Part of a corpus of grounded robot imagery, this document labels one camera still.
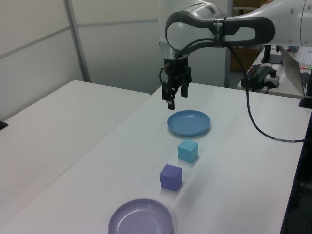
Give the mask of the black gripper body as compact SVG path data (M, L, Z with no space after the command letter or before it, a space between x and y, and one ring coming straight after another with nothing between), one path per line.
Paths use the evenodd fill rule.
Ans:
M168 75L168 81L171 85L188 85L190 83L189 58L179 58L177 61L172 59L163 59L164 71Z

